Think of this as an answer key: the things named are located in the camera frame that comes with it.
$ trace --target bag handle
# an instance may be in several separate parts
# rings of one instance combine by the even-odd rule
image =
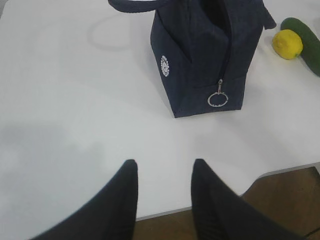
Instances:
[[[164,7],[175,0],[108,0],[109,4],[123,13],[143,13]]]

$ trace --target zipper pull ring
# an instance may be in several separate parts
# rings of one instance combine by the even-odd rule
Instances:
[[[213,108],[220,108],[220,107],[226,105],[227,102],[228,102],[228,100],[229,100],[229,97],[227,96],[227,94],[225,94],[224,92],[221,91],[222,83],[223,83],[223,82],[224,82],[224,81],[223,81],[222,79],[220,79],[219,82],[218,82],[218,91],[216,91],[215,93],[211,94],[211,95],[208,97],[207,102],[208,102],[208,104],[209,104],[211,107],[213,107]],[[224,101],[223,103],[221,103],[221,104],[213,104],[213,103],[211,103],[211,98],[214,97],[214,96],[216,96],[216,95],[223,95],[223,96],[225,97],[225,101]]]

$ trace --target lunch bag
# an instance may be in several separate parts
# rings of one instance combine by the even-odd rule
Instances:
[[[262,0],[108,0],[116,10],[155,10],[151,46],[176,118],[240,110],[263,27]]]

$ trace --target metal ring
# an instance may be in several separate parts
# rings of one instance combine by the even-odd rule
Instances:
[[[222,104],[218,104],[218,105],[212,104],[212,103],[210,102],[211,98],[212,98],[213,96],[215,96],[215,95],[220,95],[220,94],[222,94],[223,96],[225,96],[225,102],[222,103]],[[220,108],[220,107],[226,105],[227,102],[228,102],[228,100],[229,100],[229,97],[228,97],[227,94],[225,94],[224,92],[215,92],[215,93],[211,94],[211,95],[208,97],[208,104],[209,104],[211,107]]]

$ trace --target zipper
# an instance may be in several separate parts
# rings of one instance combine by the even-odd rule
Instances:
[[[225,22],[227,24],[227,27],[228,27],[226,35],[229,38],[229,43],[228,43],[228,46],[227,46],[225,57],[223,59],[223,63],[222,63],[222,66],[221,66],[221,69],[220,69],[220,72],[219,72],[219,75],[218,75],[218,84],[219,84],[219,88],[221,90],[221,85],[222,85],[222,83],[224,81],[224,77],[225,77],[225,74],[226,74],[226,71],[227,71],[227,68],[228,68],[229,59],[231,57],[232,29],[231,29],[230,16],[228,14],[225,1],[224,0],[219,0],[219,4],[220,4],[220,6],[221,6],[221,8],[223,10],[224,20],[225,20]]]
[[[209,97],[208,97],[208,104],[211,106],[211,107],[214,107],[214,108],[220,108],[224,105],[227,104],[228,100],[229,100],[229,97],[227,96],[227,94],[225,94],[224,92],[221,91],[221,87],[222,87],[222,83],[223,83],[223,80],[220,79],[219,82],[218,82],[218,91],[216,91],[215,93],[211,94]],[[216,95],[223,95],[225,97],[225,101],[221,104],[212,104],[211,103],[211,98],[213,96],[216,96]]]

